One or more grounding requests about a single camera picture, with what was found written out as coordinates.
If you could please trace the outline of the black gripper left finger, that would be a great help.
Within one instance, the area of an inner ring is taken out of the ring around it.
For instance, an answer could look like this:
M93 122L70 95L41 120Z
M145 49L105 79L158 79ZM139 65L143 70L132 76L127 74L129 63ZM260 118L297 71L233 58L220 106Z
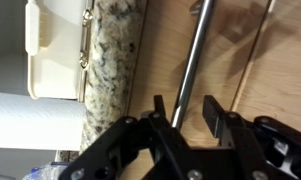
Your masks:
M58 180L118 180L144 149L150 151L154 163L144 180L204 179L200 162L166 119L163 97L156 95L150 113L117 120Z

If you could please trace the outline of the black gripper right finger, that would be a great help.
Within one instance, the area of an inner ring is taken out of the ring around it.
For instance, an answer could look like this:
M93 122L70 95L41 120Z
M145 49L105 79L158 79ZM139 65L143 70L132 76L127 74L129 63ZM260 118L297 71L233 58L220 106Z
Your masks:
M235 153L245 180L301 180L301 132L269 116L252 122L205 95L202 116L219 146Z

